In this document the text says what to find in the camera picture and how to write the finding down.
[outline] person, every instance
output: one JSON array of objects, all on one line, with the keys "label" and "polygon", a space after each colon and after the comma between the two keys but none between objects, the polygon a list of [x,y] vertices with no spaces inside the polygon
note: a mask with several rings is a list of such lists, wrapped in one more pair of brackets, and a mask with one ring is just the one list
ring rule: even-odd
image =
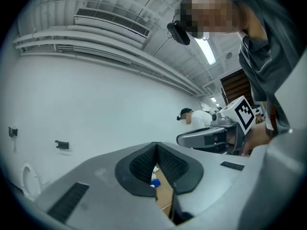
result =
[{"label": "person", "polygon": [[210,126],[212,116],[205,111],[192,111],[189,108],[183,108],[180,112],[180,121],[185,125],[191,125],[192,129],[200,129]]},{"label": "person", "polygon": [[[253,99],[266,106],[266,122],[247,133],[244,152],[286,132],[289,124],[274,94],[304,50],[287,11],[276,0],[182,0],[177,14],[195,38],[208,32],[211,36],[237,33],[240,37],[239,63],[249,79]],[[234,143],[233,134],[227,134],[227,142]]]}]

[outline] black slot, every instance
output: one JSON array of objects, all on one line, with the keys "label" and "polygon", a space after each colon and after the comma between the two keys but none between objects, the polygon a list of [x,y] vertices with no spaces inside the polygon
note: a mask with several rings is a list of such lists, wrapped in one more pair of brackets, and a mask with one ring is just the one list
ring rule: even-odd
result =
[{"label": "black slot", "polygon": [[237,164],[237,163],[231,163],[231,162],[222,162],[221,163],[222,166],[230,168],[230,169],[234,169],[237,171],[242,171],[244,169],[244,165],[242,164]]},{"label": "black slot", "polygon": [[55,142],[58,144],[56,146],[57,148],[63,149],[63,150],[68,150],[69,149],[69,142],[59,141],[59,140],[56,140]]},{"label": "black slot", "polygon": [[18,129],[9,127],[9,137],[12,138],[14,136],[17,136],[17,133],[18,133]]},{"label": "black slot", "polygon": [[68,217],[72,214],[89,185],[75,183],[47,212],[54,219],[65,223]]}]

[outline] ceiling light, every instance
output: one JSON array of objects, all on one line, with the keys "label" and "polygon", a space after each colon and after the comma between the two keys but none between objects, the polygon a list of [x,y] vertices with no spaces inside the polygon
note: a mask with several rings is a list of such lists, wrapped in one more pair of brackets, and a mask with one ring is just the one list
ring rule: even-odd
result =
[{"label": "ceiling light", "polygon": [[208,40],[203,40],[203,39],[197,39],[195,38],[196,42],[198,45],[201,47],[201,50],[203,51],[204,55],[207,58],[207,61],[210,65],[214,64],[216,62],[214,54],[212,52],[212,49],[209,45]]}]

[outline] white shirt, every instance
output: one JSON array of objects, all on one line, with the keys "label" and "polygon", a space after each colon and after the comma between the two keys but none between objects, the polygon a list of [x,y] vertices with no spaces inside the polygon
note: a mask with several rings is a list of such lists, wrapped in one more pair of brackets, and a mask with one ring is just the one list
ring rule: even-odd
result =
[{"label": "white shirt", "polygon": [[195,111],[192,113],[191,125],[193,129],[200,129],[210,126],[212,116],[204,111]]}]

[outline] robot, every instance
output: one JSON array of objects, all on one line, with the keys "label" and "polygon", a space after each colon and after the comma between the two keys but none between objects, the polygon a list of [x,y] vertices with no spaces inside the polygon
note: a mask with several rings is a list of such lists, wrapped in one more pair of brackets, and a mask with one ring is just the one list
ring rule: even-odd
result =
[{"label": "robot", "polygon": [[[177,144],[207,152],[240,155],[246,142],[246,134],[255,119],[248,101],[241,96],[213,114],[209,127],[177,136]],[[234,144],[226,142],[227,132],[235,137]]]}]

